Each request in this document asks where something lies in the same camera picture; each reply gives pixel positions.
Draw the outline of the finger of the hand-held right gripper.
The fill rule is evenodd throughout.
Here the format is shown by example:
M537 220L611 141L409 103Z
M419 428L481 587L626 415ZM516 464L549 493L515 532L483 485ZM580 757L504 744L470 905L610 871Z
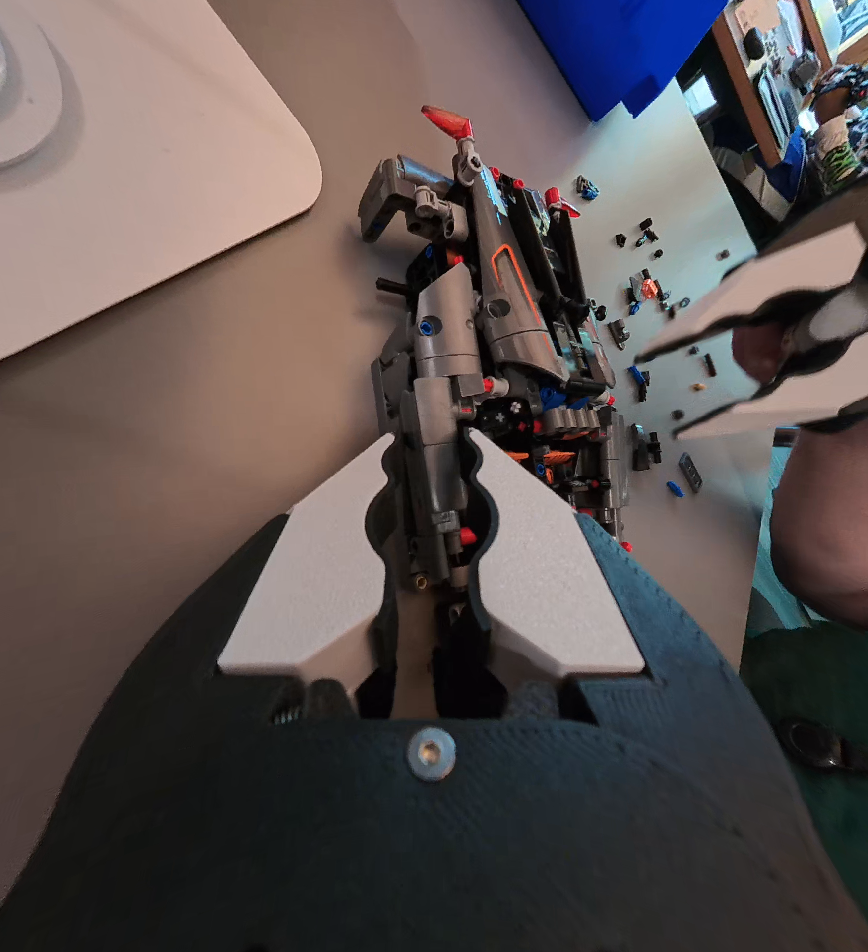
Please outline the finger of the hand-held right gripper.
M821 370L785 378L754 398L674 430L675 439L702 439L845 419L868 413L868 338L855 338Z
M868 243L853 223L824 232L730 272L713 291L691 304L639 350L639 362L689 347L726 329L767 323L791 301L802 314L819 296L835 292L857 274Z

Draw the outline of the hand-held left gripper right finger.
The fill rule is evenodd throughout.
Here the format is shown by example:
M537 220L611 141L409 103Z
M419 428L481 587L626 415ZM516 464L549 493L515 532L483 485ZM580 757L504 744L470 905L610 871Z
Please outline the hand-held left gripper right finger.
M487 630L487 669L509 692L586 677L636 677L646 662L583 521L475 428L464 434L468 592Z

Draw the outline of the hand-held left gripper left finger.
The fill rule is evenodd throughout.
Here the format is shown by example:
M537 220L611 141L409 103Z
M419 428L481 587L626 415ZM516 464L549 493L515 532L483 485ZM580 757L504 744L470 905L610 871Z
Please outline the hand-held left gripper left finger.
M376 669L369 629L385 569L366 525L393 444L381 436L292 507L219 656L221 672L334 680L353 696Z

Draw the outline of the grey lego cylinder assembly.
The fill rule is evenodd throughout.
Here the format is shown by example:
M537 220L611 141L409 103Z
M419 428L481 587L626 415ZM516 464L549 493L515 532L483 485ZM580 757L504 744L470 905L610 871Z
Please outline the grey lego cylinder assembly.
M462 423L473 404L456 400L447 377L417 378L401 399L406 479L405 528L410 570L425 587L467 587L462 518L468 487L461 458Z

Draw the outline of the large grey lego vehicle model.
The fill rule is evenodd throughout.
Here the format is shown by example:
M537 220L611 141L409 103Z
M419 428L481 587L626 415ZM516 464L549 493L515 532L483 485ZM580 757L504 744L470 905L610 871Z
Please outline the large grey lego vehicle model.
M461 443L467 430L479 430L631 550L622 523L628 431L595 327L601 310L585 293L572 228L580 211L555 187L541 195L488 166L468 117L431 105L421 111L453 141L452 173L404 154L384 159L358 208L366 243L399 212L407 231L426 242L401 282L376 281L379 292L404 300L405 316L371 366L380 433L402 446L404 492L402 394L419 377L447 377L455 399L473 404ZM468 487L466 567L476 541L469 497ZM404 532L416 588L447 587L425 587L411 572L405 518Z

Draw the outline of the person's right forearm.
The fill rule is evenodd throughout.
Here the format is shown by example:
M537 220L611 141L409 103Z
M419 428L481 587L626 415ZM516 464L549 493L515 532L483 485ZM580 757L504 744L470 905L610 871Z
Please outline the person's right forearm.
M770 536L776 575L792 595L868 631L868 418L836 433L799 432Z

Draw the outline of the scattered small lego pieces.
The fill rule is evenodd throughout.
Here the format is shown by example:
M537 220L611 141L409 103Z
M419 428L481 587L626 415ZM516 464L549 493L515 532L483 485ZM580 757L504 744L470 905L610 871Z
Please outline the scattered small lego pieces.
M691 304L711 292L726 270L753 249L718 173L683 193L671 184L598 183L572 221L588 296L607 308L599 323L617 373L628 419L668 432L744 392L727 334L680 348L648 363L639 350ZM707 389L693 392L690 386Z

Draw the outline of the person's right hand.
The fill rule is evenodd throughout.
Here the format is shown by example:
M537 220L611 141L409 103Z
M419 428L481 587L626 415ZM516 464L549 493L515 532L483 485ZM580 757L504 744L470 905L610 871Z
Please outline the person's right hand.
M759 385L769 384L785 363L785 328L776 323L736 327L731 350L737 365Z

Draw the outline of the long wooden desk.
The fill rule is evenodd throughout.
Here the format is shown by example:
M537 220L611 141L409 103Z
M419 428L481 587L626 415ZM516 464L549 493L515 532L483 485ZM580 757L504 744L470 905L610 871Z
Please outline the long wooden desk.
M768 169L785 158L817 79L835 63L840 23L834 4L727 2L711 35L741 113Z

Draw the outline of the blue plastic bin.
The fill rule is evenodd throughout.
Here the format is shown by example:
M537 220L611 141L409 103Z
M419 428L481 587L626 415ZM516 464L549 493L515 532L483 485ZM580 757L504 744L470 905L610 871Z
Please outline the blue plastic bin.
M641 115L725 11L726 1L520 1L592 122Z

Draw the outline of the white flat board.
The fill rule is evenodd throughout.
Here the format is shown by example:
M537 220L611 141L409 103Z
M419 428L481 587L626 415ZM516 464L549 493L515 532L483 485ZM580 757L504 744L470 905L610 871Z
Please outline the white flat board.
M0 361L308 210L303 127L206 2L21 2L73 75L71 160L0 191Z

